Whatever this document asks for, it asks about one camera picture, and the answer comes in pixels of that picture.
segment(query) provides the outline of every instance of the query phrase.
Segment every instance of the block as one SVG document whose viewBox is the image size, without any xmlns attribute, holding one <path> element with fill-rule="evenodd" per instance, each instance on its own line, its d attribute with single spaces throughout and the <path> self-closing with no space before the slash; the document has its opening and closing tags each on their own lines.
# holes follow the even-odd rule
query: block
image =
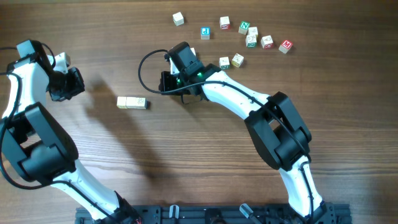
<svg viewBox="0 0 398 224">
<path fill-rule="evenodd" d="M 229 58 L 228 57 L 220 58 L 220 69 L 229 69 Z"/>
<path fill-rule="evenodd" d="M 249 27 L 248 35 L 256 35 L 257 38 L 259 36 L 259 31 L 257 30 L 257 27 Z"/>
<path fill-rule="evenodd" d="M 200 29 L 200 38 L 202 40 L 210 40 L 210 27 L 202 27 Z"/>
<path fill-rule="evenodd" d="M 195 52 L 195 49 L 193 47 L 191 48 L 191 51 L 195 56 L 197 55 Z M 176 68 L 176 66 L 174 65 L 174 62 L 171 58 L 170 58 L 170 73 L 172 75 L 176 75 L 176 74 L 180 73 L 180 71 Z"/>
<path fill-rule="evenodd" d="M 246 46 L 247 47 L 255 47 L 257 45 L 256 35 L 247 35 L 246 36 Z"/>
<path fill-rule="evenodd" d="M 286 53 L 292 48 L 292 46 L 293 46 L 293 43 L 292 43 L 292 42 L 290 42 L 290 41 L 288 41 L 288 40 L 284 40 L 284 41 L 282 42 L 282 44 L 280 45 L 279 50 L 280 50 L 282 53 L 286 54 Z"/>
<path fill-rule="evenodd" d="M 241 25 L 239 26 L 239 31 L 238 32 L 240 34 L 246 35 L 246 34 L 248 34 L 249 27 L 250 27 L 250 23 L 249 22 L 242 21 Z"/>
<path fill-rule="evenodd" d="M 274 41 L 272 40 L 271 35 L 261 38 L 261 46 L 263 49 L 270 49 L 274 46 Z"/>
<path fill-rule="evenodd" d="M 141 97 L 127 97 L 126 107 L 129 109 L 146 109 L 148 108 L 148 103 L 145 98 Z"/>
<path fill-rule="evenodd" d="M 229 29 L 231 24 L 229 23 L 229 16 L 220 17 L 220 28 Z"/>
<path fill-rule="evenodd" d="M 176 26 L 184 24 L 184 17 L 182 16 L 181 12 L 173 14 L 173 21 Z"/>
<path fill-rule="evenodd" d="M 243 63 L 243 56 L 242 55 L 240 55 L 240 54 L 236 54 L 235 56 L 234 56 L 234 58 L 232 58 L 232 64 L 235 66 L 235 67 L 240 67 L 241 65 L 242 65 L 242 63 Z"/>
<path fill-rule="evenodd" d="M 117 106 L 118 108 L 120 108 L 120 109 L 127 109 L 126 100 L 127 100 L 127 97 L 125 97 L 125 96 L 118 96 L 118 102 L 116 103 L 116 106 Z"/>
</svg>

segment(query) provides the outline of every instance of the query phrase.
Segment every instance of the wooden tabletop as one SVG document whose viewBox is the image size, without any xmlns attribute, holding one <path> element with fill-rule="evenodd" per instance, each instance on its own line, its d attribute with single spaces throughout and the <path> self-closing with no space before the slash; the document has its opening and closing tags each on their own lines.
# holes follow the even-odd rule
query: wooden tabletop
<svg viewBox="0 0 398 224">
<path fill-rule="evenodd" d="M 34 39 L 71 57 L 86 91 L 63 103 L 47 96 L 47 109 L 88 170 L 131 205 L 288 202 L 279 173 L 258 156 L 239 117 L 216 103 L 182 105 L 141 87 L 143 56 L 187 41 L 205 65 L 243 55 L 243 66 L 227 71 L 232 79 L 290 96 L 312 132 L 311 170 L 325 201 L 349 203 L 354 223 L 397 223 L 397 9 L 388 0 L 4 4 L 0 46 Z M 174 25 L 176 12 L 184 25 Z M 221 16 L 231 30 L 220 29 Z M 271 35 L 275 47 L 246 48 L 241 21 Z M 200 39 L 204 26 L 210 40 Z M 278 51 L 285 39 L 294 43 L 286 55 Z M 0 66 L 17 59 L 1 52 Z M 142 69 L 157 89 L 169 66 L 158 54 Z M 146 97 L 150 108 L 118 109 L 117 96 Z M 8 99 L 9 80 L 1 77 L 0 111 Z M 2 177 L 0 194 L 0 223 L 73 223 L 80 206 L 58 189 L 19 190 Z"/>
</svg>

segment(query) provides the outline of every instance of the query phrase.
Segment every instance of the black base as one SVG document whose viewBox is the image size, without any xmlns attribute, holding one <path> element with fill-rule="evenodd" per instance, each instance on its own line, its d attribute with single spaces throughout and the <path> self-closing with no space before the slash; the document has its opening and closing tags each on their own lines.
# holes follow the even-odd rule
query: black base
<svg viewBox="0 0 398 224">
<path fill-rule="evenodd" d="M 170 207 L 156 205 L 133 206 L 142 217 L 142 224 L 253 224 L 239 206 L 181 206 L 179 218 L 169 218 Z M 326 203 L 327 212 L 317 224 L 352 224 L 349 205 Z M 263 224 L 290 224 L 295 212 L 289 204 L 253 206 L 254 216 Z M 91 215 L 84 208 L 76 210 L 75 224 L 92 224 Z"/>
</svg>

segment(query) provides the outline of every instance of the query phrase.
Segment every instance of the table surface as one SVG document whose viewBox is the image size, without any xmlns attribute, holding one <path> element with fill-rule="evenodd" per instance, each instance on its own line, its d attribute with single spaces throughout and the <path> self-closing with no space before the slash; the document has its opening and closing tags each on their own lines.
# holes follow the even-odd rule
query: table surface
<svg viewBox="0 0 398 224">
<path fill-rule="evenodd" d="M 312 132 L 311 170 L 325 201 L 349 203 L 354 223 L 396 223 L 397 9 L 387 0 L 3 4 L 0 46 L 35 39 L 71 56 L 86 91 L 63 103 L 47 96 L 47 108 L 88 170 L 132 205 L 287 203 L 279 173 L 258 156 L 239 117 L 216 103 L 182 105 L 139 84 L 145 54 L 187 41 L 204 64 L 243 55 L 242 67 L 228 70 L 232 79 L 290 96 Z M 179 11 L 185 23 L 176 27 Z M 220 30 L 221 16 L 229 16 L 230 30 Z M 246 48 L 241 21 L 260 37 L 271 35 L 275 47 Z M 203 26 L 210 40 L 200 40 Z M 286 55 L 278 51 L 285 39 L 294 43 Z M 17 59 L 1 52 L 0 66 Z M 142 69 L 157 88 L 169 66 L 158 54 Z M 117 96 L 146 97 L 150 108 L 118 109 Z M 8 98 L 9 80 L 1 77 L 0 111 Z M 57 189 L 19 190 L 3 178 L 0 194 L 1 223 L 73 223 L 79 207 Z"/>
</svg>

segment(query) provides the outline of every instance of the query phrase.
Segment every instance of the wooden table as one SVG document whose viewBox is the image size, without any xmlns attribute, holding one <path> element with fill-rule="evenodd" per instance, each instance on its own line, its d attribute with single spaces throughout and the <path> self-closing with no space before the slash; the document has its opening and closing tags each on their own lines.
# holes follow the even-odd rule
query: wooden table
<svg viewBox="0 0 398 224">
<path fill-rule="evenodd" d="M 187 41 L 204 64 L 243 55 L 243 66 L 228 70 L 231 78 L 290 96 L 312 132 L 311 169 L 324 200 L 349 203 L 354 223 L 396 223 L 397 6 L 387 0 L 5 4 L 0 46 L 35 39 L 71 56 L 86 91 L 63 103 L 47 96 L 47 108 L 88 170 L 132 205 L 287 203 L 279 173 L 258 156 L 239 117 L 215 103 L 182 105 L 139 84 L 145 54 Z M 185 23 L 176 27 L 172 14 L 179 11 Z M 231 30 L 220 30 L 221 16 L 229 16 Z M 276 47 L 247 49 L 241 21 L 258 27 L 260 37 L 271 35 Z M 210 40 L 200 40 L 202 26 L 211 27 Z M 287 55 L 277 49 L 285 39 L 294 43 Z M 1 52 L 0 66 L 17 59 Z M 143 79 L 157 88 L 168 69 L 155 55 Z M 0 87 L 4 111 L 6 77 Z M 117 96 L 146 97 L 150 108 L 120 110 Z M 3 178 L 0 193 L 0 223 L 73 223 L 79 207 L 57 189 L 19 190 Z"/>
</svg>

